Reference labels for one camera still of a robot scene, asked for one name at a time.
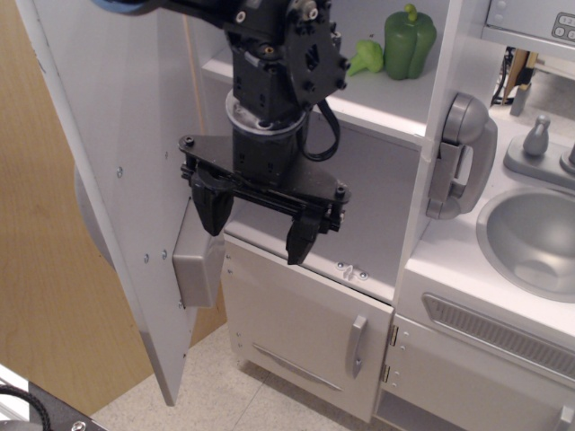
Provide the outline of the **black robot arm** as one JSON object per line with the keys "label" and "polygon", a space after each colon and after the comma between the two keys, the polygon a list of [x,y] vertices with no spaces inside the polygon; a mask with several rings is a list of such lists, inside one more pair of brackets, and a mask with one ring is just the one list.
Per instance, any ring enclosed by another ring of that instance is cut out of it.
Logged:
{"label": "black robot arm", "polygon": [[289,215],[287,261],[304,262],[321,233],[338,231],[348,187],[322,168],[338,147],[306,146],[313,109],[341,128],[328,97],[346,86],[349,61],[327,1],[103,1],[123,15],[158,9],[208,22],[226,35],[233,87],[226,96],[231,136],[184,136],[181,168],[204,229],[221,233],[241,198]]}

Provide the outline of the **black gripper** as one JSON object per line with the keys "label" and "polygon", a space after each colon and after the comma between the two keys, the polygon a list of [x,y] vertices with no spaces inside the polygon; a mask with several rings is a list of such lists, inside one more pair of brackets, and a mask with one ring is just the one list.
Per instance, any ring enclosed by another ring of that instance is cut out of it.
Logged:
{"label": "black gripper", "polygon": [[319,232],[339,231],[350,192],[320,163],[335,155],[341,133],[334,129],[334,144],[319,154],[306,150],[306,133],[307,127],[268,134],[235,129],[231,136],[182,137],[182,177],[204,229],[221,233],[235,197],[292,216],[288,265],[305,261]]}

